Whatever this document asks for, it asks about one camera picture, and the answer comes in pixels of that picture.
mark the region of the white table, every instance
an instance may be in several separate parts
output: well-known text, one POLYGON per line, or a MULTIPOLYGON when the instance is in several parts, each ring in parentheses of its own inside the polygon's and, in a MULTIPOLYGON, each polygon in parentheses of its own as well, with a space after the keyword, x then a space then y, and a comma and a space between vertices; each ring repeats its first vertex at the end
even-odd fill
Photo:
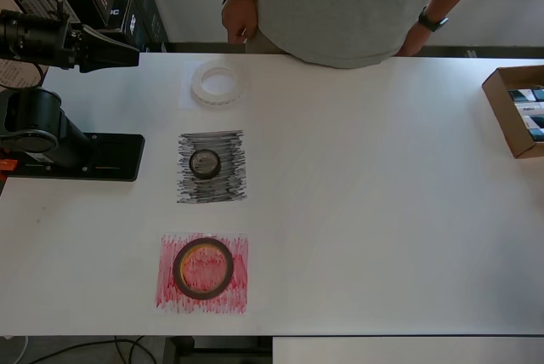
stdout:
POLYGON ((83 131, 146 138, 138 180, 9 179, 0 334, 544 332, 544 159, 513 159, 480 89, 522 60, 391 59, 337 71, 225 55, 246 105, 180 111, 182 68, 52 70, 83 131), (176 203, 177 136, 243 128, 249 197, 176 203), (243 316, 157 315, 162 233, 245 232, 243 316))
POLYGON ((274 338, 274 364, 541 364, 544 338, 274 338))

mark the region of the black scribbled paper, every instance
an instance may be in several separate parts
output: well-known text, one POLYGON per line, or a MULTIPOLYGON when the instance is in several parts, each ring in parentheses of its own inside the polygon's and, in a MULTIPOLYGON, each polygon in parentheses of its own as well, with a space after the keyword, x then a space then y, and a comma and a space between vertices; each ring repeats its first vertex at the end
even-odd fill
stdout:
POLYGON ((178 140, 178 203, 200 204, 243 200, 246 194, 246 153, 241 130, 180 134, 178 140), (215 151, 221 171, 212 179, 198 179, 190 171, 195 151, 215 151))

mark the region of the gray t-shirt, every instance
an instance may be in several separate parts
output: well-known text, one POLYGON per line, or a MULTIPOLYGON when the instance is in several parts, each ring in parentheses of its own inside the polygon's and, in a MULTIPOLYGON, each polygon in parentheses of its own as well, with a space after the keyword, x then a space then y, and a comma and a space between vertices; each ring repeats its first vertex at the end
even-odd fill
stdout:
POLYGON ((258 0, 259 28, 308 62, 374 65, 402 46, 428 0, 258 0))

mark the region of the orange tag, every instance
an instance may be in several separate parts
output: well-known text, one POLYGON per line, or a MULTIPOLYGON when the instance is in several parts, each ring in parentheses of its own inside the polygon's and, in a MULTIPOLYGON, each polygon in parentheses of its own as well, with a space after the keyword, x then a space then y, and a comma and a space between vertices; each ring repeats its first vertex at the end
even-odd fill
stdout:
POLYGON ((14 171, 17 168, 17 160, 0 158, 0 171, 14 171))

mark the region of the man's hand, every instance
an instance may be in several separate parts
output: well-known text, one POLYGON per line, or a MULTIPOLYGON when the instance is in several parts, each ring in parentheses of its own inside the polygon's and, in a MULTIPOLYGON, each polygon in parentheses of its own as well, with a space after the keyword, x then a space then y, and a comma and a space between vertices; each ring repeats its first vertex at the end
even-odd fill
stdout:
POLYGON ((402 44, 402 47, 395 56, 412 56, 417 54, 421 50, 422 46, 427 43, 427 40, 431 34, 431 30, 417 22, 408 31, 405 43, 402 44))
POLYGON ((255 0, 227 0, 221 16, 229 34, 229 43, 244 43, 257 30, 255 0))

